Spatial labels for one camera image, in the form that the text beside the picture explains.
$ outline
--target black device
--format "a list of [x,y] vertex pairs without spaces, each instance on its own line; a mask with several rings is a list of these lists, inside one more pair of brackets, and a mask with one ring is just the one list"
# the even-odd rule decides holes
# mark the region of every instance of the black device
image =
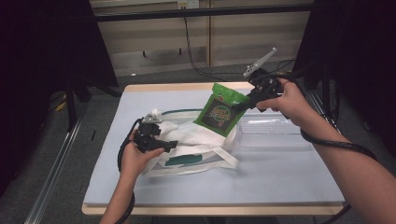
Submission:
[[276,76],[270,75],[262,68],[257,69],[248,77],[248,83],[254,86],[254,89],[247,95],[250,99],[244,103],[233,105],[232,109],[237,113],[247,109],[253,109],[260,101],[274,99],[279,97],[281,88]]
[[141,152],[145,153],[159,147],[163,147],[165,152],[169,152],[171,148],[177,146],[178,141],[165,142],[155,138],[161,133],[157,123],[161,123],[161,121],[151,114],[148,114],[139,122],[139,128],[134,134],[134,143]]

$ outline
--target forearm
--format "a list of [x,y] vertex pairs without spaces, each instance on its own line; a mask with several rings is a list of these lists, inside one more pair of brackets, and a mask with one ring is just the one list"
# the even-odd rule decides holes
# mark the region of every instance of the forearm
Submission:
[[136,177],[121,175],[100,223],[114,224],[127,210],[134,193]]
[[[317,139],[349,142],[315,111],[301,128]],[[314,145],[346,200],[369,223],[396,223],[396,179],[382,165],[359,152]]]

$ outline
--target hand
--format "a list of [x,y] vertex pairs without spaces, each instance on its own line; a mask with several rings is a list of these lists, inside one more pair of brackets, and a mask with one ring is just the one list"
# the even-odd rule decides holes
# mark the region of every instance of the hand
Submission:
[[274,111],[282,112],[286,117],[298,126],[304,122],[304,118],[309,112],[314,111],[305,100],[297,85],[284,78],[278,81],[282,85],[283,95],[274,99],[258,102],[256,104],[259,109],[272,108]]
[[[129,137],[129,139],[134,139],[134,130]],[[152,151],[147,151],[146,153],[142,153],[137,149],[134,142],[129,143],[123,152],[122,161],[121,161],[121,176],[128,176],[132,178],[137,178],[143,170],[146,168],[147,163],[155,158],[163,154],[163,148],[157,148]]]

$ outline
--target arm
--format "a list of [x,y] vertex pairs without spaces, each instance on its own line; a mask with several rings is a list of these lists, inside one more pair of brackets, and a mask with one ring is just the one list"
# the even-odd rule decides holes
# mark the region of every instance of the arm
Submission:
[[[279,80],[281,97],[259,102],[260,109],[280,110],[309,135],[349,142],[307,103],[294,83]],[[348,149],[314,145],[346,200],[368,223],[396,223],[396,178],[373,159]]]
[[100,223],[114,224],[125,213],[134,192],[137,177],[143,172],[149,160],[163,153],[163,148],[141,153],[133,142],[123,152],[120,179]]

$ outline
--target white bag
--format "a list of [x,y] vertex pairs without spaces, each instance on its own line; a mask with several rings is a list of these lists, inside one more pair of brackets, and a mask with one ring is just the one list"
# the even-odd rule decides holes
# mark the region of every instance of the white bag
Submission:
[[160,119],[163,141],[178,141],[169,153],[152,159],[143,172],[144,176],[188,175],[215,167],[235,169],[238,160],[224,148],[233,142],[236,129],[227,138],[193,123],[200,110],[180,110],[163,113]]

